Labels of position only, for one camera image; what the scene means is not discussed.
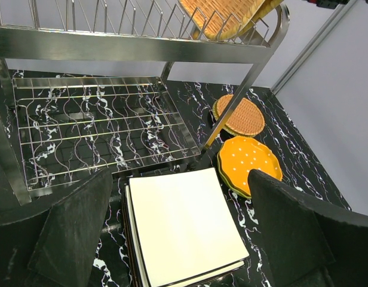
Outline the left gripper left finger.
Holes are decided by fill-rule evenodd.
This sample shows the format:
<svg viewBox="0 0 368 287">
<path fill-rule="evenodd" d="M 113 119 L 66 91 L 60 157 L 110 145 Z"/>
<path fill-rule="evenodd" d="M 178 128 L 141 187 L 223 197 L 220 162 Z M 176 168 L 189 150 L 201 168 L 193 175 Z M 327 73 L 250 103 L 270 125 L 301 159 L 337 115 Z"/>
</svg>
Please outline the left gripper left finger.
<svg viewBox="0 0 368 287">
<path fill-rule="evenodd" d="M 0 212 L 0 286 L 87 286 L 112 190 L 102 169 Z"/>
</svg>

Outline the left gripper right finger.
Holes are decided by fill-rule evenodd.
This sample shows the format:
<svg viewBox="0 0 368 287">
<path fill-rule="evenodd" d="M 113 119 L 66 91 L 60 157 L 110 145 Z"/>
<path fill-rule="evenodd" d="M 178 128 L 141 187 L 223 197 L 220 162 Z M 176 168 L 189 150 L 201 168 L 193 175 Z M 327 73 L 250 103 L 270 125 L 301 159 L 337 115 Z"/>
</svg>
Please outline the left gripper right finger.
<svg viewBox="0 0 368 287">
<path fill-rule="evenodd" d="M 368 286 L 368 216 L 253 169 L 248 183 L 275 286 Z"/>
</svg>

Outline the grey square plate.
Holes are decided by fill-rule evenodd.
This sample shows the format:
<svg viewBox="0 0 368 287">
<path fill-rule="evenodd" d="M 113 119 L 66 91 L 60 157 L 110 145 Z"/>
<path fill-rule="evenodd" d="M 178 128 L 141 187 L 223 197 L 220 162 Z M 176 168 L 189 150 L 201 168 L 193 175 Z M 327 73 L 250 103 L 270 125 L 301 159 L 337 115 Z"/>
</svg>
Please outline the grey square plate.
<svg viewBox="0 0 368 287">
<path fill-rule="evenodd" d="M 137 238 L 136 223 L 134 220 L 133 208 L 131 207 L 130 186 L 125 186 L 124 191 L 124 227 L 127 235 L 131 273 L 133 276 L 133 286 L 150 286 L 148 276 L 143 263 L 142 251 Z M 200 276 L 185 280 L 183 282 L 169 284 L 168 286 L 197 286 L 212 280 L 221 280 L 233 271 L 244 267 L 244 261 L 238 261 L 233 264 L 226 265 L 217 270 L 212 270 Z"/>
</svg>

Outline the green polka dot plate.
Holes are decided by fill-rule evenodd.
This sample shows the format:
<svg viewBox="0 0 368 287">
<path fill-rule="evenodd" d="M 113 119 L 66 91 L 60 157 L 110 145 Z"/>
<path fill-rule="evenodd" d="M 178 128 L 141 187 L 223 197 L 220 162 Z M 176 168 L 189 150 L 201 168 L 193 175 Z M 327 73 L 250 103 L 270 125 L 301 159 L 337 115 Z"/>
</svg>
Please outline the green polka dot plate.
<svg viewBox="0 0 368 287">
<path fill-rule="evenodd" d="M 230 182 L 229 178 L 223 173 L 222 169 L 221 169 L 222 165 L 221 165 L 221 159 L 219 158 L 219 156 L 217 155 L 217 170 L 218 173 L 220 175 L 220 177 L 222 178 L 223 182 L 226 184 L 226 186 L 231 189 L 234 193 L 238 194 L 241 197 L 244 197 L 246 199 L 250 199 L 251 195 L 248 195 L 244 192 L 242 192 L 241 190 L 239 190 L 238 188 L 235 188 L 232 183 Z"/>
</svg>

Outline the orange polka dot plate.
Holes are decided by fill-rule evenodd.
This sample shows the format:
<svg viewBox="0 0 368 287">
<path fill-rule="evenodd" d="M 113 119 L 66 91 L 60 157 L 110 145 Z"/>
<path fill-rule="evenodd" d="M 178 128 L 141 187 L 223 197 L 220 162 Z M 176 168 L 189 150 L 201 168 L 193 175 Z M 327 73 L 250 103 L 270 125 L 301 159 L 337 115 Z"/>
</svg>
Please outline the orange polka dot plate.
<svg viewBox="0 0 368 287">
<path fill-rule="evenodd" d="M 221 169 L 235 188 L 251 195 L 248 175 L 257 169 L 279 181 L 283 178 L 280 163 L 273 152 L 263 143 L 244 136 L 226 140 L 218 154 Z"/>
</svg>

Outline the cream square plate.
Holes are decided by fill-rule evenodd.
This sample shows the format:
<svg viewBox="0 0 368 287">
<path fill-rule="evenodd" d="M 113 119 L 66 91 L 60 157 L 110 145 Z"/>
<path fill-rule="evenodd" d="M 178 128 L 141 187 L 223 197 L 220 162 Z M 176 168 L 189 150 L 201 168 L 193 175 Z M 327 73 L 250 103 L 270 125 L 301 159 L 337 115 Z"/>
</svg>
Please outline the cream square plate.
<svg viewBox="0 0 368 287">
<path fill-rule="evenodd" d="M 249 257 L 214 168 L 130 178 L 127 185 L 150 286 Z"/>
</svg>

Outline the woven orange rattan plate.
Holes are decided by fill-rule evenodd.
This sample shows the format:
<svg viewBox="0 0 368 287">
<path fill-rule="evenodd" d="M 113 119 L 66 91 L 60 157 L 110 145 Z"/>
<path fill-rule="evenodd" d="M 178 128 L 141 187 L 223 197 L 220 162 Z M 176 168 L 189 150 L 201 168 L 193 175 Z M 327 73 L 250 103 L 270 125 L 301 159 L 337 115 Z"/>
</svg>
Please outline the woven orange rattan plate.
<svg viewBox="0 0 368 287">
<path fill-rule="evenodd" d="M 260 109 L 246 97 L 228 118 L 223 129 L 234 136 L 255 137 L 263 131 L 265 119 Z"/>
</svg>

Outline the woven yellow basket plate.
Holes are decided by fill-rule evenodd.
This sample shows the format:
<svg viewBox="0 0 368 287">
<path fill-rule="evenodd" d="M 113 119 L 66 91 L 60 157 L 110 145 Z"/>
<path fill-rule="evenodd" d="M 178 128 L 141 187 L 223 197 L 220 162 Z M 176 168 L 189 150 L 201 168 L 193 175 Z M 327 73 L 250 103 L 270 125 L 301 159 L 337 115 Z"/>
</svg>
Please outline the woven yellow basket plate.
<svg viewBox="0 0 368 287">
<path fill-rule="evenodd" d="M 246 33 L 249 29 L 251 29 L 255 24 L 258 23 L 259 19 L 263 19 L 268 13 L 274 10 L 282 2 L 283 0 L 264 1 L 263 5 L 258 9 L 257 13 L 253 16 L 253 18 L 240 30 L 239 35 Z"/>
<path fill-rule="evenodd" d="M 179 1 L 190 20 L 211 41 L 236 38 L 250 29 L 259 11 L 268 2 L 254 1 Z"/>
</svg>

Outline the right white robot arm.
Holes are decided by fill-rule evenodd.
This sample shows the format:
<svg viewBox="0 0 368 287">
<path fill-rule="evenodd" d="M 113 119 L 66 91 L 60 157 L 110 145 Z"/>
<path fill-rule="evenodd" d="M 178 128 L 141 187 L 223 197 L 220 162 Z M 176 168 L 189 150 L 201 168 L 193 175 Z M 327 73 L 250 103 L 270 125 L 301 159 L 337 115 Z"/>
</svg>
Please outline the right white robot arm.
<svg viewBox="0 0 368 287">
<path fill-rule="evenodd" d="M 306 0 L 320 8 L 335 9 L 338 5 L 346 5 L 349 0 Z"/>
</svg>

